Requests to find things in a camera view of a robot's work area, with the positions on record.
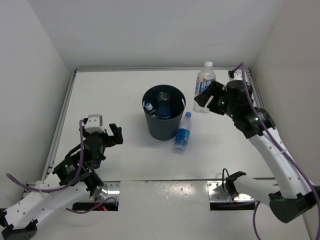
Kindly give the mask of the clear crushed plastic bottle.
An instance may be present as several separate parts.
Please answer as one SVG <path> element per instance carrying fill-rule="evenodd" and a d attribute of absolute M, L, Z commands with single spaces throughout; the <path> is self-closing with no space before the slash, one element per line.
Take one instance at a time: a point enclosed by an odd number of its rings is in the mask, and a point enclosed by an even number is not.
<path fill-rule="evenodd" d="M 144 105 L 144 108 L 145 108 L 146 112 L 148 113 L 148 115 L 150 115 L 151 117 L 156 118 L 156 119 L 159 118 L 158 111 L 153 107 L 153 105 L 150 102 L 147 102 Z"/>

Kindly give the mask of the short blue label bottle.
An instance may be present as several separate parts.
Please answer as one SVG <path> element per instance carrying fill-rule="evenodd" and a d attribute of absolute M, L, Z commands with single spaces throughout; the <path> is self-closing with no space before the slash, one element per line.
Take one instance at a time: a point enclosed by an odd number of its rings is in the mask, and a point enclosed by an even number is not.
<path fill-rule="evenodd" d="M 162 120 L 171 118 L 170 95 L 167 92 L 160 92 L 157 95 L 158 112 Z"/>

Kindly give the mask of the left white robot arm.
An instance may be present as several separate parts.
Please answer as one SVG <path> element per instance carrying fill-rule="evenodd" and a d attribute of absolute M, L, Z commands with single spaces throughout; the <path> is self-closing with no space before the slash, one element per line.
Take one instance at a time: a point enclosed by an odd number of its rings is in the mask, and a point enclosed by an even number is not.
<path fill-rule="evenodd" d="M 30 240 L 38 229 L 59 211 L 71 211 L 83 200 L 93 200 L 93 211 L 107 202 L 117 206 L 119 197 L 110 193 L 95 172 L 106 159 L 106 148 L 123 143 L 122 128 L 111 123 L 112 135 L 103 127 L 89 128 L 88 119 L 79 123 L 80 143 L 72 148 L 53 171 L 36 187 L 26 186 L 27 196 L 15 205 L 1 209 L 0 225 L 5 240 Z"/>

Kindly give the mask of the orange white label bottle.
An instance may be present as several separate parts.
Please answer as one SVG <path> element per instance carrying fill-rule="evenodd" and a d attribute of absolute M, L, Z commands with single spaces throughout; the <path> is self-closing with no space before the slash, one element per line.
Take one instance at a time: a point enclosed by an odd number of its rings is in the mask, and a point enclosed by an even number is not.
<path fill-rule="evenodd" d="M 216 74 L 213 71 L 213 62 L 206 61 L 202 70 L 197 74 L 194 96 L 197 97 L 202 94 L 215 80 Z M 200 107 L 195 100 L 193 101 L 193 111 L 202 114 L 209 113 L 208 108 Z"/>

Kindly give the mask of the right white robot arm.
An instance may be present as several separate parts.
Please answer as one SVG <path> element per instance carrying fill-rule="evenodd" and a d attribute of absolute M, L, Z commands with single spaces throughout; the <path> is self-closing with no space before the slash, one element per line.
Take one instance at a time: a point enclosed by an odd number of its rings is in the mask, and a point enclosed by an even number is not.
<path fill-rule="evenodd" d="M 319 186 L 308 184 L 289 162 L 290 154 L 270 114 L 253 105 L 252 86 L 241 80 L 226 85 L 214 81 L 194 97 L 200 106 L 219 115 L 228 115 L 234 126 L 256 148 L 272 172 L 277 185 L 266 185 L 243 171 L 229 175 L 224 187 L 231 196 L 246 194 L 269 206 L 275 217 L 287 224 L 312 209 L 320 195 Z"/>

